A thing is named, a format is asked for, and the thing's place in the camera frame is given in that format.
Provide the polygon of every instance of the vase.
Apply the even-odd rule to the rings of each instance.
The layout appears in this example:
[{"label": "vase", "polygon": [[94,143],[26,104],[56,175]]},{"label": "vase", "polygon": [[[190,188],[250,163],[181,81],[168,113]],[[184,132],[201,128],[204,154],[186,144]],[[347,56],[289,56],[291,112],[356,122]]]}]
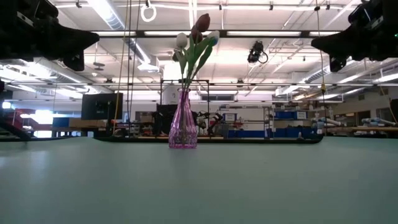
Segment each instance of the vase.
[{"label": "vase", "polygon": [[189,90],[180,90],[180,98],[169,133],[169,147],[172,149],[195,149],[198,136],[190,109]]}]

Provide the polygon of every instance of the white tulip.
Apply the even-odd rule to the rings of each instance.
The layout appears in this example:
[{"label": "white tulip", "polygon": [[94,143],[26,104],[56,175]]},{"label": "white tulip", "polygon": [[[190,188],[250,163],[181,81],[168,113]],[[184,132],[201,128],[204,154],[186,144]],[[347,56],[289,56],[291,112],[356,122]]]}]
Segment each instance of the white tulip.
[{"label": "white tulip", "polygon": [[175,39],[178,48],[184,48],[188,45],[187,35],[184,33],[179,33]]},{"label": "white tulip", "polygon": [[207,38],[215,38],[215,42],[213,43],[213,46],[216,45],[218,43],[218,39],[220,38],[220,32],[218,30],[216,31],[212,31],[211,33],[209,33],[209,35],[207,35]]}]

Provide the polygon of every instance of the monitor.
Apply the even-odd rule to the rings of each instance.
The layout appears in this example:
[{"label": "monitor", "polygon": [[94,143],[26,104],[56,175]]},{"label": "monitor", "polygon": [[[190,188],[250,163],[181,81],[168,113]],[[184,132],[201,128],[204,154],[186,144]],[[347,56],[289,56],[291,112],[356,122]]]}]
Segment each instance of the monitor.
[{"label": "monitor", "polygon": [[101,93],[83,95],[81,103],[82,120],[114,119],[116,102],[118,101],[118,114],[116,119],[123,119],[123,94]]}]

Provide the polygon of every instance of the laboratory room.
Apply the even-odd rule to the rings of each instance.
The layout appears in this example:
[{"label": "laboratory room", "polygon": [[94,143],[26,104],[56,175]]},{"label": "laboratory room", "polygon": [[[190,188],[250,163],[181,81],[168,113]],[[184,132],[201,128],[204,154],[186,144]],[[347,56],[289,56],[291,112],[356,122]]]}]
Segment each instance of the laboratory room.
[{"label": "laboratory room", "polygon": [[0,223],[398,223],[398,1],[3,0]]}]

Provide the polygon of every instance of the light green table surface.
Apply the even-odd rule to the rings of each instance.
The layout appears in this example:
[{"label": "light green table surface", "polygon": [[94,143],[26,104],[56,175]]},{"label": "light green table surface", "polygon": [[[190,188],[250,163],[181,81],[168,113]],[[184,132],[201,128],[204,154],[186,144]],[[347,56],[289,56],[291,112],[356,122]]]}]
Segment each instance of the light green table surface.
[{"label": "light green table surface", "polygon": [[398,140],[0,143],[0,223],[398,223]]}]

